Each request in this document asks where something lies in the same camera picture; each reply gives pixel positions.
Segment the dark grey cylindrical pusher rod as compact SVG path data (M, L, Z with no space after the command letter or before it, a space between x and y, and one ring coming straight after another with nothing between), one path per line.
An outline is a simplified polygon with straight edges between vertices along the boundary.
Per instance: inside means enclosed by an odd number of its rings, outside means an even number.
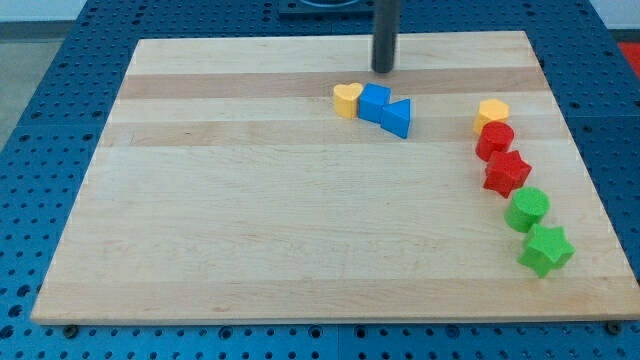
M393 70L402 4L400 0L376 0L371 68L379 74Z

